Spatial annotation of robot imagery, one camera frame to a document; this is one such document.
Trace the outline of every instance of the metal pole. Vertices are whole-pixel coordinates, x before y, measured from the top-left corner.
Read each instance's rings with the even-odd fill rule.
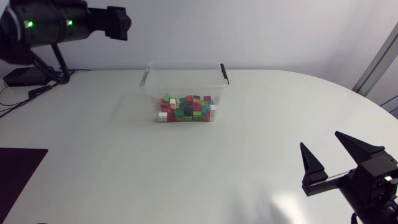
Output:
[[[398,23],[381,46],[373,61],[355,84],[353,91],[366,96],[398,55]]]

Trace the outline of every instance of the black device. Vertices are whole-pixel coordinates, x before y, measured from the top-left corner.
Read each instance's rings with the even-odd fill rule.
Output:
[[[372,146],[346,134],[336,132],[336,137],[357,163],[357,168],[341,177],[328,178],[325,168],[301,142],[300,148],[305,175],[302,188],[307,196],[331,189],[340,189],[364,224],[398,224],[397,198],[398,162],[383,146]]]
[[[0,19],[0,58],[8,63],[34,64],[59,84],[70,73],[58,43],[87,38],[96,30],[118,40],[127,40],[131,20],[123,7],[88,8],[81,0],[10,0]],[[63,75],[55,75],[30,48],[51,45]]]
[[[0,147],[0,223],[3,223],[47,149]]]
[[[55,73],[55,70],[52,66],[49,66],[47,70]],[[36,67],[29,67],[16,68],[6,75],[3,80],[6,82],[7,86],[13,87],[46,85],[49,81],[51,81],[51,78]]]

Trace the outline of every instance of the green cube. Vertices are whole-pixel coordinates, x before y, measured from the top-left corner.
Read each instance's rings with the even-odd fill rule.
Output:
[[[166,95],[164,95],[163,101],[165,101],[165,102],[169,102],[170,101],[170,95],[168,93],[166,93]]]
[[[193,112],[193,116],[192,116],[192,120],[193,121],[200,121],[201,118],[201,112],[200,111],[194,111]]]
[[[192,117],[191,117],[191,116],[185,116],[185,117],[184,117],[184,120],[185,120],[185,121],[192,121]]]
[[[203,105],[202,107],[201,107],[201,110],[202,111],[208,111],[209,110],[209,105]]]
[[[175,109],[175,117],[176,118],[184,117],[184,108],[176,108]]]

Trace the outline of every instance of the gray wall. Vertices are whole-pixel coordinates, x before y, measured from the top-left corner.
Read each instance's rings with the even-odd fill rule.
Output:
[[[347,88],[360,78],[398,21],[395,0],[89,0],[88,4],[127,7],[133,19],[129,41],[110,40],[97,32],[86,40],[62,43],[70,68],[142,69],[152,60],[218,59],[228,69],[288,70]],[[35,51],[57,65],[49,47]],[[13,68],[0,63],[2,75]],[[387,98],[381,97],[387,94],[382,89],[373,95]]]

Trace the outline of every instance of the black cable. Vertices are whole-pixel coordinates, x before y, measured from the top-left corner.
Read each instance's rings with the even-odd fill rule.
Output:
[[[381,104],[380,106],[385,105],[386,103],[390,102],[391,100],[393,100],[393,99],[395,99],[395,98],[397,98],[397,97],[398,97],[398,95],[394,96],[393,98],[391,98],[390,100],[387,100],[386,102],[384,102],[384,103]]]
[[[353,215],[351,216],[351,224],[358,224],[358,221],[356,219],[356,214],[355,212],[353,213]]]
[[[392,112],[394,112],[394,111],[396,111],[396,110],[398,110],[398,108],[393,109],[393,110],[390,111],[389,113],[392,113]]]
[[[19,108],[19,107],[21,107],[21,106],[24,106],[24,105],[27,104],[28,102],[30,102],[30,101],[36,99],[36,98],[37,98],[38,96],[40,96],[41,94],[43,94],[43,93],[45,93],[45,92],[51,90],[53,87],[55,87],[55,86],[57,86],[57,85],[59,85],[59,82],[56,82],[56,83],[54,83],[53,85],[50,85],[49,88],[44,89],[44,91],[38,92],[38,93],[35,94],[33,97],[30,97],[30,98],[28,98],[28,99],[26,99],[26,100],[24,100],[24,101],[22,101],[22,102],[16,103],[15,106],[12,107],[12,108],[7,108],[7,109],[4,109],[4,110],[0,111],[0,113],[3,112],[3,111],[6,111],[5,113],[0,114],[0,118],[4,117],[5,115],[7,115],[8,113],[10,113],[11,111],[13,111],[13,110],[15,110],[15,109],[17,109],[17,108]]]
[[[6,88],[7,88],[7,86],[5,86],[5,87],[4,87],[4,88],[3,88],[3,89],[0,91],[0,94],[1,94],[1,93],[2,93],[2,91],[3,91],[3,90],[5,90]]]

